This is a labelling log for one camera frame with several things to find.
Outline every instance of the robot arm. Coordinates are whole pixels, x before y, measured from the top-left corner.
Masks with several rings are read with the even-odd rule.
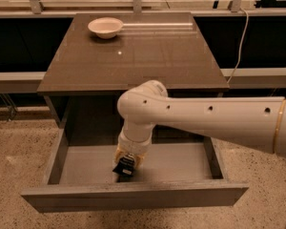
[[[148,81],[121,95],[117,107],[125,122],[115,161],[134,169],[152,143],[155,125],[286,156],[284,97],[170,98],[160,82]]]

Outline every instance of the floor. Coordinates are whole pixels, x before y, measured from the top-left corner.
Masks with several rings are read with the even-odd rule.
[[[219,141],[229,179],[249,190],[233,207],[39,214],[20,196],[41,183],[58,130],[46,107],[0,109],[0,229],[285,228],[286,159]]]

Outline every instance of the screw hole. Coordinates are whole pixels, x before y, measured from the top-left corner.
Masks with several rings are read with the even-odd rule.
[[[264,111],[266,114],[269,114],[271,112],[270,108],[266,108]]]

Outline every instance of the dark wooden countertop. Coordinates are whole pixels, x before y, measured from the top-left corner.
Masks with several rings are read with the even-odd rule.
[[[123,91],[150,79],[168,89],[229,89],[189,13],[105,16],[124,22],[122,31],[109,40],[88,30],[88,24],[104,14],[74,17],[38,88],[40,94]]]

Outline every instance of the speckled floor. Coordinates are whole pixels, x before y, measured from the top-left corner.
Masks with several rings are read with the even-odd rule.
[[[58,130],[48,112],[0,113],[1,228],[285,228],[286,159],[220,141],[230,180],[249,190],[233,207],[39,214],[21,197],[41,183]]]

